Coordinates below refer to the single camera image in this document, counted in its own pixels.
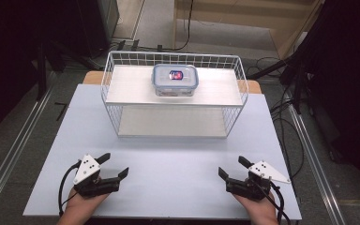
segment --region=plastic food container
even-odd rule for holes
[[[160,97],[191,97],[198,87],[197,69],[191,65],[158,64],[154,66],[152,83]]]

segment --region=white wire basket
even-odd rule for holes
[[[158,97],[155,65],[192,65],[200,84],[192,97]],[[248,83],[235,55],[109,52],[101,96],[118,137],[227,138],[248,100]]]

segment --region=hand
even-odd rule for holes
[[[95,212],[98,206],[110,195],[104,194],[93,198],[84,198],[73,188],[68,197],[66,211],[60,217],[57,225],[83,225]]]
[[[276,216],[276,207],[268,201],[267,198],[264,198],[258,202],[252,201],[250,199],[241,197],[239,195],[233,194],[235,199],[239,201],[247,210],[247,213],[250,216],[250,219],[256,225],[268,225],[268,224],[276,224],[277,216]],[[270,192],[270,198],[274,200],[273,194]]]

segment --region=white tabletop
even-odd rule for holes
[[[61,179],[87,153],[94,158],[111,153],[102,164],[102,178],[129,167],[119,191],[95,212],[100,217],[248,219],[241,204],[226,192],[218,167],[243,180],[248,170],[237,160],[244,156],[251,162],[264,159],[287,174],[264,95],[249,95],[227,139],[117,138],[99,86],[80,84],[23,214],[57,216]],[[68,176],[63,198],[74,176],[75,171]],[[289,218],[301,219],[292,185],[276,184]]]

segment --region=cable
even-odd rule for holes
[[[283,91],[282,97],[280,98],[279,113],[278,113],[279,118],[282,118],[282,111],[283,111],[282,108],[283,108],[283,105],[284,105],[283,101],[284,101],[284,98],[285,98],[285,93],[288,91],[289,87],[290,86],[287,86],[285,88],[285,90]],[[291,163],[290,163],[289,157],[288,157],[288,150],[286,149],[285,132],[284,132],[282,120],[279,120],[279,122],[280,122],[281,140],[282,140],[282,144],[283,144],[283,150],[285,151],[285,156],[288,159],[288,173],[289,173],[289,176],[291,176],[292,168],[291,168]]]
[[[283,119],[283,118],[275,119],[273,122],[276,122],[276,121],[278,121],[278,120],[283,120],[283,122],[286,122],[286,124],[288,124],[289,126],[291,126],[291,128],[297,133],[296,127],[295,127],[291,122],[289,122],[288,120],[285,120],[285,119]],[[291,172],[291,177],[290,177],[291,180],[293,180],[294,177],[295,177],[297,174],[300,173],[300,171],[302,170],[303,165],[304,165],[304,147],[303,147],[302,141],[300,140],[300,137],[298,138],[298,140],[299,140],[300,145],[301,145],[301,147],[302,147],[302,158],[301,158],[300,166],[299,166],[299,168],[297,169],[297,171],[296,171],[294,174],[292,174],[292,172]]]
[[[177,48],[177,49],[162,49],[163,51],[180,51],[182,49],[184,49],[187,45],[188,45],[188,42],[189,42],[189,36],[190,36],[190,32],[189,32],[189,27],[191,26],[191,16],[192,16],[192,7],[194,6],[194,0],[191,1],[191,6],[189,8],[189,14],[188,14],[188,35],[187,35],[187,41],[186,43],[181,47],[181,48]],[[137,47],[137,48],[140,48],[140,49],[144,49],[144,50],[156,50],[157,48],[149,48],[149,47]]]
[[[293,99],[291,98],[287,98],[285,102],[283,102],[282,104],[279,104],[281,102],[281,100],[279,100],[278,102],[276,102],[270,109],[270,114],[271,117],[273,118],[273,120],[279,116],[279,111],[276,112],[276,110],[280,109],[281,111],[286,110],[290,105],[292,105],[293,103]]]
[[[278,63],[278,62],[280,62],[280,61],[283,61],[283,60],[280,60],[280,59],[278,59],[278,58],[276,58],[276,57],[263,57],[263,58],[260,58],[260,59],[258,59],[258,60],[256,61],[256,63],[255,63],[254,66],[249,67],[249,68],[247,69],[247,72],[246,72],[246,77],[247,77],[247,79],[254,80],[254,79],[258,79],[258,78],[259,78],[259,77],[258,77],[258,78],[255,78],[255,77],[253,77],[253,75],[248,76],[248,74],[249,74],[249,71],[250,71],[252,68],[258,69],[259,72],[260,72],[260,71],[263,71],[263,68],[259,67],[259,62],[261,62],[261,61],[264,60],[264,59],[276,59],[276,60],[277,60],[276,63]],[[266,75],[269,76],[269,77],[278,78],[278,77],[282,74],[282,72],[279,71],[279,68],[273,69],[273,71],[275,71],[275,70],[277,71],[277,74],[268,73],[268,74],[266,74]]]
[[[288,168],[288,175],[291,177],[292,174],[292,168],[291,168],[291,161],[289,160],[288,150],[284,143],[282,143],[281,139],[278,137],[279,145],[282,150],[282,154],[285,155],[285,163]]]
[[[278,70],[285,66],[287,66],[288,68],[294,68],[292,65],[289,64],[292,62],[293,59],[294,59],[293,55],[289,56],[286,59],[281,59],[280,61],[276,62],[274,65],[267,67],[267,68],[263,69],[262,71],[259,71],[257,73],[247,76],[247,79],[257,80],[257,79],[269,74],[270,72]]]
[[[74,197],[75,195],[73,195],[71,198],[69,198],[67,201],[65,201],[64,203],[61,203],[62,201],[62,195],[63,195],[63,186],[64,183],[66,182],[66,179],[69,175],[69,173],[74,170],[74,169],[78,169],[81,165],[81,161],[79,160],[77,163],[75,163],[74,165],[72,165],[67,171],[66,174],[64,174],[63,179],[61,180],[60,183],[60,188],[58,190],[58,209],[59,209],[59,216],[63,216],[64,211],[63,211],[63,205],[64,203],[66,203],[69,199],[71,199],[72,197]]]
[[[286,221],[288,222],[288,224],[290,225],[291,224],[291,220],[288,218],[288,215],[286,215],[286,213],[283,211],[283,208],[285,207],[285,202],[283,201],[283,197],[282,197],[282,194],[280,193],[279,191],[279,188],[277,186],[274,185],[273,187],[273,190],[276,192],[276,194],[278,195],[278,198],[279,198],[279,202],[281,204],[281,206],[278,206],[276,204],[276,202],[271,199],[271,197],[265,193],[264,189],[259,185],[257,184],[253,179],[251,179],[251,181],[253,182],[253,184],[256,185],[256,187],[262,192],[262,194],[265,196],[265,198],[267,198],[268,201],[270,201],[271,204],[274,205],[274,207],[276,207],[276,209],[278,210],[278,215],[277,215],[277,218],[279,216],[279,214],[281,214],[281,216],[284,216],[286,218]]]
[[[75,195],[77,195],[78,194],[78,191],[76,191],[75,192],[75,194],[73,194],[71,197],[69,197],[67,200],[65,200],[63,203],[61,203],[61,206],[63,207],[63,205],[65,204],[65,203],[67,203],[68,201],[70,201],[72,198],[74,198],[75,197]]]

